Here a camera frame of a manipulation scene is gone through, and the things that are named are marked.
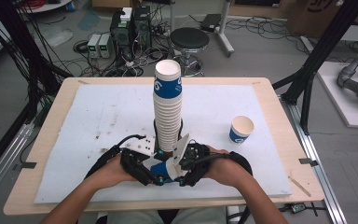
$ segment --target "stool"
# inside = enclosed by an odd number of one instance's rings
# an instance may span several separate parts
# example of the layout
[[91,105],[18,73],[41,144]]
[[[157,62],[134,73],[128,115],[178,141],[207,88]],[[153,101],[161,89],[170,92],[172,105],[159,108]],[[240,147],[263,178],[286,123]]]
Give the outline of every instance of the stool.
[[202,60],[190,55],[204,50],[209,43],[209,36],[196,28],[179,28],[170,35],[171,45],[180,51],[182,55],[175,56],[173,59],[179,62],[183,77],[193,77],[202,75]]

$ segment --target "cardboard box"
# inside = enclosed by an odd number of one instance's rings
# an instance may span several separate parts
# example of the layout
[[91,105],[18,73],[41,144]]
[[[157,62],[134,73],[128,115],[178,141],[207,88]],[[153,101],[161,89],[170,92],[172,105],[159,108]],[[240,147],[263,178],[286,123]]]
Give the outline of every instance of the cardboard box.
[[93,7],[133,7],[142,0],[91,0]]
[[263,7],[263,6],[247,6],[233,4],[229,7],[228,14],[231,16],[245,16],[245,17],[268,17],[268,18],[285,18],[289,17],[289,12],[292,11],[296,0],[281,0],[278,7]]
[[336,16],[338,0],[297,1],[289,14],[287,29],[294,35],[319,38]]

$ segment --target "white paper sheet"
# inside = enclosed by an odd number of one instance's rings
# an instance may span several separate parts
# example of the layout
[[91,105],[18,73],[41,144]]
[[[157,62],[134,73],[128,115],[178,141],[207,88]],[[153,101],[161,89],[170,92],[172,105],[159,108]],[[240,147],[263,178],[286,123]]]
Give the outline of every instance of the white paper sheet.
[[[83,85],[52,149],[35,203],[58,203],[84,178],[103,148],[130,134],[154,135],[153,86]],[[233,150],[252,165],[254,176],[269,196],[287,196],[292,190],[272,141],[252,86],[185,85],[182,135],[215,148]],[[230,123],[245,115],[255,130],[242,145],[229,142]],[[145,165],[157,163],[148,160]],[[121,183],[98,191],[94,202],[240,197],[231,187],[201,179],[193,188],[177,183],[162,187]]]

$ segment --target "person's left hand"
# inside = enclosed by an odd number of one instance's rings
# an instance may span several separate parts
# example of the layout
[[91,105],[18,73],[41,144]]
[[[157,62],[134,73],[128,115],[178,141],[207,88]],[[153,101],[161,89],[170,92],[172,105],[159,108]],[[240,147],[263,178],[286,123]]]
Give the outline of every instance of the person's left hand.
[[136,179],[124,171],[120,164],[121,154],[117,154],[101,169],[89,176],[88,180],[96,189],[106,189],[123,181],[135,181]]

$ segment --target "stack of paper cups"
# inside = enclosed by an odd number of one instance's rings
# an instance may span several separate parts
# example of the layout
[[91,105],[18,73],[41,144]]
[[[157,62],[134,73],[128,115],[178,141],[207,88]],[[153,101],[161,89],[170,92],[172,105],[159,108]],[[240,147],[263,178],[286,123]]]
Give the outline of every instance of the stack of paper cups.
[[156,64],[155,74],[153,100],[158,145],[163,151],[173,151],[182,120],[180,65],[174,60],[160,61]]

